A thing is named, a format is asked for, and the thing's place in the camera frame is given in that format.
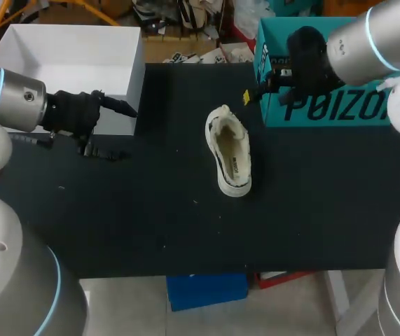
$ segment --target white plastic bag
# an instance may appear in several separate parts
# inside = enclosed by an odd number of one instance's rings
[[[234,25],[250,40],[256,38],[261,18],[275,16],[266,0],[235,0],[234,6]]]

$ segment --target blue crate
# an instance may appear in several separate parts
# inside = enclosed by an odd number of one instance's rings
[[[327,39],[339,26],[353,17],[270,17],[259,24],[254,56],[254,71],[258,84],[272,71],[270,57],[282,60],[288,55],[287,39],[303,26],[317,28]],[[261,109],[267,127],[324,127],[324,126],[388,126],[387,98],[389,91],[377,92],[380,81],[360,87],[344,86],[327,96],[309,97],[306,104],[298,102],[280,106],[279,94],[265,94]]]
[[[214,305],[246,298],[245,274],[167,276],[172,311]]]

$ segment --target white sneaker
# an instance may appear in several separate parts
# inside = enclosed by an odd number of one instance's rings
[[[205,134],[215,157],[221,191],[231,197],[246,195],[251,189],[248,131],[229,107],[223,105],[207,117]]]

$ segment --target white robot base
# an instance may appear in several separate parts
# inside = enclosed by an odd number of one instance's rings
[[[0,336],[81,336],[80,283],[0,200]]]

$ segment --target shoe insole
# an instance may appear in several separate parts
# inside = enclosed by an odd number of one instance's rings
[[[228,126],[223,126],[216,142],[223,156],[224,169],[234,184],[240,186],[248,182],[247,154],[240,141],[234,139],[234,132]]]

